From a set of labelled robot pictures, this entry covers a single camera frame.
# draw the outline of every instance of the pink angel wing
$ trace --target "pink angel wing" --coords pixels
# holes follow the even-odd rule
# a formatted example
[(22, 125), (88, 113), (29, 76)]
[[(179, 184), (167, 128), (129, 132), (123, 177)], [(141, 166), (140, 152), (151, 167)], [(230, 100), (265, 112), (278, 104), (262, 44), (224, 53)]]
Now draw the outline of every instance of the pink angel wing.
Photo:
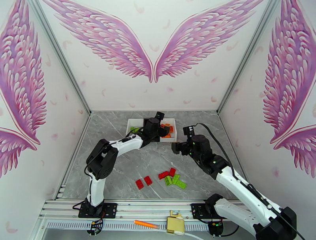
[(0, 178), (3, 170), (6, 174), (12, 166), (17, 167), (17, 158), (27, 148), (37, 150), (32, 142), (18, 132), (0, 127)]
[(316, 125), (299, 128), (289, 134), (286, 138), (277, 143), (274, 149), (285, 147), (291, 150), (294, 156), (294, 164), (300, 165), (302, 170), (316, 176)]
[(282, 139), (296, 124), (315, 84), (316, 42), (296, 0), (283, 0), (269, 46), (263, 99), (265, 122), (274, 127), (270, 141)]
[(118, 17), (68, 0), (43, 0), (58, 12), (61, 25), (94, 54), (126, 75), (152, 82), (152, 63), (130, 27)]
[(215, 52), (249, 21), (255, 13), (252, 9), (262, 1), (233, 0), (184, 20), (155, 64), (155, 82), (162, 75), (176, 77)]
[(0, 36), (0, 95), (18, 129), (33, 142), (44, 124), (40, 47), (25, 0), (17, 0)]

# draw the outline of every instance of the marble surface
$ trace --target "marble surface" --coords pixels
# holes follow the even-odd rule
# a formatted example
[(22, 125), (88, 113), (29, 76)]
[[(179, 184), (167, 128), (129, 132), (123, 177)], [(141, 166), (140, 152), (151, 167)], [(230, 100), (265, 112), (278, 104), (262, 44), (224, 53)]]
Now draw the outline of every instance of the marble surface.
[[(165, 118), (175, 118), (178, 131), (177, 141), (183, 142), (186, 136), (182, 128), (205, 123), (219, 140), (230, 157), (235, 169), (242, 174), (241, 167), (233, 153), (228, 138), (214, 111), (178, 111), (164, 112)], [(66, 182), (63, 198), (83, 199), (88, 193), (88, 177), (83, 173), (85, 161), (96, 143), (107, 140), (121, 139), (125, 136), (129, 118), (154, 117), (156, 112), (94, 112), (83, 139), (79, 153)], [(204, 134), (210, 140), (211, 148), (216, 154), (223, 156), (216, 143), (209, 137), (206, 129), (200, 125), (195, 127), (196, 134)], [(158, 174), (176, 168), (181, 180), (187, 183), (185, 190), (171, 185), (166, 186), (163, 180), (158, 180)], [(153, 184), (139, 190), (135, 181), (149, 175)], [(105, 182), (105, 199), (207, 199), (214, 193), (227, 199), (236, 197), (224, 186), (206, 175), (188, 156), (175, 155), (171, 143), (152, 142), (139, 150), (127, 152), (117, 158), (112, 173)]]

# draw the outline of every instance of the white panel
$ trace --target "white panel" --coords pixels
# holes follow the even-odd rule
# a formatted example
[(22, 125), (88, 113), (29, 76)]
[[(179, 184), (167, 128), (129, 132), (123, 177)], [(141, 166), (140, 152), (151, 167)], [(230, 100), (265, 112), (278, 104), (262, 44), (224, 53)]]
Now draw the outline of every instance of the white panel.
[[(1, 2), (1, 37), (4, 36), (2, 33), (15, 2), (14, 0)], [(0, 238), (6, 240), (29, 239), (44, 201), (52, 199), (57, 191), (58, 184), (87, 119), (87, 114), (80, 100), (31, 10), (29, 15), (30, 21), (35, 24), (35, 32), (38, 34), (40, 56), (42, 57), (41, 69), (44, 72), (44, 92), (46, 93), (44, 100), (47, 111), (45, 123), (36, 129), (36, 137), (40, 142), (40, 144), (34, 143), (37, 150), (28, 148), (21, 151), (16, 168), (13, 167), (12, 170), (8, 170), (5, 175), (4, 167), (2, 167), (5, 163), (1, 157), (7, 152), (2, 146), (0, 149), (0, 167), (2, 168), (0, 178)], [(2, 56), (3, 51), (1, 46), (0, 56)], [(0, 66), (0, 81), (4, 83), (6, 81), (6, 76), (3, 74), (4, 63), (3, 61), (0, 63), (2, 64)], [(19, 130), (19, 124), (14, 124), (8, 109), (12, 108), (7, 108), (4, 99), (0, 97), (0, 127), (16, 131), (15, 138), (22, 136), (23, 139), (29, 139), (29, 135)]]
[[(176, 78), (161, 76), (158, 83), (150, 83), (144, 75), (131, 78), (112, 69), (110, 63), (93, 54), (60, 24), (54, 16), (55, 10), (42, 0), (40, 4), (92, 110), (211, 110), (217, 109), (268, 2), (259, 1), (261, 3), (253, 8), (255, 14), (250, 17), (250, 22), (216, 52)], [(122, 19), (135, 32), (154, 66), (182, 21), (229, 1), (75, 2)]]
[[(312, 26), (311, 29), (316, 29), (315, 2), (308, 0), (297, 2), (301, 6), (304, 18)], [(291, 207), (297, 214), (298, 230), (306, 239), (314, 239), (313, 223), (316, 217), (313, 209), (316, 207), (316, 193), (314, 190), (315, 178), (310, 174), (310, 166), (308, 168), (309, 174), (307, 174), (305, 167), (308, 165), (304, 166), (303, 163), (303, 170), (300, 169), (299, 165), (295, 167), (294, 157), (290, 150), (284, 147), (274, 149), (277, 142), (270, 144), (270, 140), (274, 136), (274, 128), (264, 122), (263, 99), (267, 97), (264, 96), (263, 91), (266, 77), (265, 70), (268, 66), (267, 56), (271, 31), (275, 26), (276, 18), (280, 17), (280, 13), (281, 6), (279, 5), (233, 94), (224, 107), (221, 118), (250, 182), (281, 207)], [(316, 38), (315, 36), (312, 36), (312, 38), (314, 40), (307, 43), (307, 45), (314, 54), (316, 49), (312, 47), (311, 43), (315, 42)], [(314, 66), (315, 62), (309, 61), (309, 65)], [(305, 73), (305, 81), (312, 82), (315, 76), (309, 76), (307, 72)], [(316, 123), (315, 103), (316, 88), (314, 87), (297, 123), (290, 132), (299, 131), (299, 128)], [(308, 153), (307, 149), (308, 147), (303, 151), (304, 154)], [(315, 145), (311, 145), (311, 149), (314, 151), (314, 153), (310, 152), (313, 158), (311, 162), (315, 164)]]

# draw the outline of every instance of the orange marker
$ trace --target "orange marker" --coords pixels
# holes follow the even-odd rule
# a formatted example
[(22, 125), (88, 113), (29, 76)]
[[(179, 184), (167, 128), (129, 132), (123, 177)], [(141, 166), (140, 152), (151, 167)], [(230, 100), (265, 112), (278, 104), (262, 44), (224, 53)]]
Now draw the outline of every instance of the orange marker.
[(135, 220), (134, 223), (137, 224), (137, 225), (144, 226), (144, 227), (160, 229), (160, 227), (158, 225), (151, 224), (151, 223), (146, 223), (146, 222), (142, 222), (142, 221), (138, 221), (138, 220)]

